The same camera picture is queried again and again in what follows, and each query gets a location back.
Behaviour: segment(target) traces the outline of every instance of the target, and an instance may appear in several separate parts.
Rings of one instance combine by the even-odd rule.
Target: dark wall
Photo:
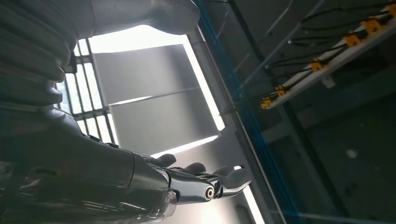
[[[288,2],[287,0],[235,0],[247,29],[252,34],[253,42],[251,43],[257,43],[264,37],[270,25],[285,9]],[[293,8],[284,19],[259,44],[259,53],[264,57],[268,56],[317,2],[319,1],[295,0]],[[326,1],[320,10],[379,2],[382,1]],[[227,58],[235,68],[238,79],[243,82],[260,64],[260,61],[254,56],[249,39],[243,34],[235,16],[226,15],[230,6],[219,3],[207,3],[206,6],[214,28],[219,32],[219,40]],[[336,25],[360,18],[360,16],[359,14],[332,14],[313,21],[310,25]],[[338,29],[332,33],[347,32],[358,25]],[[318,33],[317,35],[329,34],[331,33]],[[296,33],[296,37],[305,35],[312,35],[312,33]],[[335,40],[318,49],[286,45],[275,54],[270,62],[282,57],[326,49],[338,41]],[[395,37],[393,36],[380,44],[378,48],[358,58],[355,61],[357,63],[349,64],[335,72],[333,76],[337,85],[334,88],[327,89],[318,83],[291,101],[298,118],[304,119],[301,122],[306,128],[309,141],[318,154],[320,162],[323,163],[337,194],[350,217],[354,218],[396,221],[395,198],[393,197],[395,183],[392,176],[392,171],[396,169],[392,162],[396,143],[394,137],[396,124],[393,118],[396,114],[396,96],[394,95],[396,89],[392,88],[394,86],[392,84],[395,83],[395,68],[388,68],[395,64],[394,56],[390,54],[392,50],[389,50],[394,49],[394,43]],[[245,63],[238,66],[245,57],[247,57]],[[298,67],[288,67],[276,69],[273,72],[282,74],[285,71],[298,69]],[[269,83],[268,78],[262,71],[259,71],[246,85],[244,91],[251,95],[266,93],[269,90],[266,83]],[[289,136],[289,130],[279,125],[283,123],[283,120],[278,111],[263,111],[258,105],[253,106],[252,109],[264,132],[271,130],[273,136],[276,135],[277,130],[279,133],[286,133],[282,133],[281,138],[271,141],[269,147],[299,211],[338,216],[339,214],[330,212],[328,206],[321,201],[318,189],[308,174],[296,144]],[[309,220],[309,222],[326,223],[318,220]]]

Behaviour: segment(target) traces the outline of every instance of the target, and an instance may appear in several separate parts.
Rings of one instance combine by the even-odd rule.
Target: metal beam
[[[110,113],[109,107],[105,106],[105,107],[97,109],[97,110],[73,114],[73,117],[75,120],[86,120],[89,118],[96,118],[98,116],[102,116],[104,114],[109,114],[109,113]]]
[[[383,70],[363,82],[341,90],[297,114],[304,129],[396,92],[395,67]],[[289,136],[286,122],[262,132],[268,144]]]
[[[76,56],[76,64],[92,63],[92,55]]]
[[[363,27],[360,27],[360,28],[356,29],[356,31],[362,30],[362,29],[363,29]],[[364,42],[362,42],[361,44],[359,44],[359,45],[357,45],[357,46],[355,46],[353,48],[349,48],[349,49],[345,50],[340,55],[338,55],[337,57],[332,59],[330,61],[330,63],[326,67],[324,67],[322,70],[317,71],[317,72],[313,72],[312,74],[308,75],[307,77],[305,77],[301,81],[299,81],[299,79],[301,79],[305,75],[307,75],[307,73],[309,71],[300,72],[300,73],[296,74],[295,76],[290,78],[287,82],[285,82],[283,85],[284,86],[289,86],[291,84],[294,84],[295,82],[298,82],[298,83],[295,84],[289,90],[288,93],[286,93],[283,96],[278,97],[272,103],[272,105],[269,107],[269,109],[270,108],[274,108],[274,107],[276,107],[276,106],[278,106],[280,104],[283,104],[284,102],[286,102],[286,101],[292,99],[293,97],[297,96],[302,91],[304,91],[307,88],[311,87],[316,82],[318,82],[321,79],[323,79],[324,77],[330,75],[332,72],[334,72],[335,70],[341,68],[346,63],[354,60],[356,57],[358,57],[359,55],[363,54],[364,52],[366,52],[370,48],[374,47],[379,42],[385,40],[387,37],[391,36],[394,33],[396,33],[396,18],[393,18],[392,20],[390,20],[389,23],[387,24],[386,28],[384,28],[383,30],[381,30],[381,31],[379,31],[379,32],[377,32],[377,33],[375,33],[373,35],[369,35],[364,40]],[[345,44],[344,40],[340,41],[335,46],[340,46],[342,44]],[[326,59],[326,58],[330,57],[333,53],[334,52],[326,52],[322,56],[320,56],[319,58],[320,59]]]
[[[216,98],[220,99],[220,104],[221,105],[226,105],[226,102],[232,102],[233,99],[231,97],[231,94],[229,93],[225,81],[223,77],[221,76],[221,72],[219,68],[217,67],[217,64],[213,58],[213,55],[206,43],[206,40],[200,30],[200,28],[197,26],[197,29],[194,34],[190,34],[189,39],[191,42],[191,37],[194,37],[196,41],[196,45],[194,45],[194,53],[197,55],[198,63],[201,66],[202,70],[204,71],[205,78],[208,80],[208,84],[212,90],[213,94],[216,94]],[[267,185],[269,188],[269,191],[272,193],[271,185],[269,184],[266,175],[264,173],[264,170],[257,158],[257,155],[255,154],[254,147],[250,141],[249,136],[246,133],[246,129],[240,119],[239,114],[236,112],[235,116],[233,116],[233,120],[235,122],[235,128],[238,130],[235,135],[238,139],[238,141],[241,144],[241,148],[244,151],[246,155],[246,159],[249,162],[249,165],[251,167],[254,167],[256,169],[252,169],[252,173],[255,177],[256,183],[252,184],[252,191],[254,193],[257,193],[257,189],[259,189],[260,193],[262,196],[264,196],[264,188],[260,187],[257,188],[255,184],[258,184],[258,186],[264,186]],[[271,194],[271,197],[273,198],[274,202],[277,203],[276,198],[274,194]],[[264,200],[264,198],[257,198],[257,202],[260,205],[259,210],[263,215],[263,218],[266,220],[266,223],[268,224],[273,224],[274,221],[272,219],[271,214],[268,212],[269,208]]]
[[[315,11],[318,10],[318,8],[323,3],[324,0],[319,1],[308,13],[308,15],[315,13]],[[287,40],[289,40],[290,36],[292,36],[299,29],[300,24],[297,24],[295,29],[290,31],[290,33],[278,44],[277,47],[275,47],[268,57],[264,57],[258,48],[257,43],[254,41],[253,35],[251,34],[248,25],[234,1],[231,1],[228,5],[224,5],[224,7],[230,7],[232,9],[233,13],[230,14],[230,17],[236,18],[236,20],[239,22],[241,29],[243,30],[247,41],[251,45],[255,56],[259,59],[259,61],[262,62],[240,85],[240,88],[242,88],[259,71],[262,71],[265,75],[270,73],[270,71],[265,69],[264,65],[273,55],[275,55],[278,49],[281,48],[287,42]],[[267,87],[273,89],[273,86],[276,85],[276,83],[268,82],[266,85]],[[346,210],[339,194],[336,191],[335,186],[326,172],[324,165],[316,154],[315,149],[313,148],[305,130],[302,128],[291,105],[283,104],[282,106],[278,107],[278,111],[284,122],[287,124],[287,128],[290,129],[290,135],[293,139],[293,143],[296,146],[297,151],[301,154],[304,164],[309,172],[310,178],[316,185],[322,201],[331,211],[343,216],[348,216],[348,211]]]

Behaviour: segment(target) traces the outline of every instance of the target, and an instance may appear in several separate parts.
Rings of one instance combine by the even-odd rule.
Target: wall
[[[154,97],[111,107],[123,148],[152,155],[218,134],[183,45],[95,54],[95,59],[109,105]]]
[[[108,104],[177,91],[197,84],[196,78],[191,76],[191,66],[183,62],[185,52],[180,51],[177,45],[97,54],[95,59]],[[181,145],[194,138],[199,140],[218,134],[220,137],[213,142],[176,154],[175,166],[185,167],[201,162],[208,172],[222,166],[242,164],[250,169],[236,138],[237,129],[233,120],[226,117],[227,127],[219,133],[200,90],[114,106],[111,110],[120,144],[125,149],[154,154],[176,143]],[[181,205],[172,217],[162,223],[254,223],[247,206],[243,194],[204,204]]]
[[[235,0],[234,2],[247,23],[248,30],[252,33],[253,42],[259,42],[271,24],[286,8],[288,2],[292,1]],[[259,44],[259,52],[268,56],[317,2],[319,1],[293,1],[292,8],[280,20],[271,35]],[[377,2],[373,0],[325,1],[320,10],[336,6],[347,7],[373,3]],[[246,47],[247,40],[241,40],[242,38],[239,37],[238,26],[233,24],[231,13],[225,16],[224,9],[229,4],[206,2],[206,5],[227,57],[237,71],[238,79],[242,82],[257,67],[257,64],[251,62],[253,61],[252,56],[242,66],[237,66],[249,53],[246,50],[243,51],[248,48]],[[311,21],[307,25],[325,27],[326,25],[341,24],[346,20],[354,20],[353,17],[346,19],[345,16],[337,13],[329,14],[320,20]],[[303,36],[305,35],[299,31],[294,37]],[[392,42],[383,46],[380,44],[379,48],[392,49],[394,42],[392,39]],[[307,51],[318,50],[318,48],[291,47],[286,44],[270,62],[282,57],[303,55]],[[376,59],[379,57],[373,52],[370,54]],[[387,61],[390,65],[394,65],[395,60],[393,58],[392,61],[391,58],[387,58]],[[392,212],[393,209],[389,207],[394,199],[392,190],[388,187],[393,186],[393,178],[389,175],[389,171],[393,170],[391,158],[393,158],[394,152],[392,150],[394,139],[391,140],[389,135],[394,133],[392,130],[394,119],[390,114],[394,113],[395,98],[394,96],[388,98],[386,103],[383,100],[379,102],[379,99],[394,94],[395,76],[394,71],[375,72],[371,67],[375,67],[374,60],[368,61],[368,63],[358,63],[358,69],[354,68],[358,71],[348,70],[344,71],[342,75],[335,73],[334,75],[338,75],[336,78],[342,77],[345,80],[336,80],[337,86],[330,90],[319,83],[301,93],[290,103],[303,128],[307,131],[308,144],[312,144],[314,152],[318,154],[319,162],[323,163],[325,171],[329,174],[336,193],[341,197],[350,217],[394,222],[395,217],[392,214],[395,212]],[[288,67],[288,72],[294,70],[298,69]],[[258,73],[244,91],[251,94],[266,92],[263,85],[257,84],[260,81],[268,82],[263,77],[265,76]],[[320,199],[318,189],[313,181],[314,178],[308,175],[309,171],[302,159],[303,156],[289,136],[290,126],[286,125],[286,121],[282,121],[280,116],[277,116],[277,110],[262,111],[259,110],[259,106],[256,108],[256,116],[264,130],[264,139],[268,144],[271,143],[269,148],[284,175],[298,210],[303,213],[339,216],[340,214],[331,213],[328,209],[330,206],[324,204]],[[357,151],[357,157],[348,156],[348,150]],[[308,222],[323,223],[312,220]]]

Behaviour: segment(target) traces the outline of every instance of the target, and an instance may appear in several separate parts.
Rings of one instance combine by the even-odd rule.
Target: robotic arm
[[[189,0],[4,0],[0,3],[0,223],[158,222],[177,204],[234,196],[246,171],[170,167],[81,133],[55,82],[77,39],[146,24],[185,34]]]

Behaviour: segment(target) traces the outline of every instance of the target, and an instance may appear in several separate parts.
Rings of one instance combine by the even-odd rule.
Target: robotic hand
[[[146,24],[180,35],[190,0],[4,0],[0,3],[0,223],[157,222],[177,204],[234,196],[245,170],[170,167],[81,133],[52,105],[78,39]]]

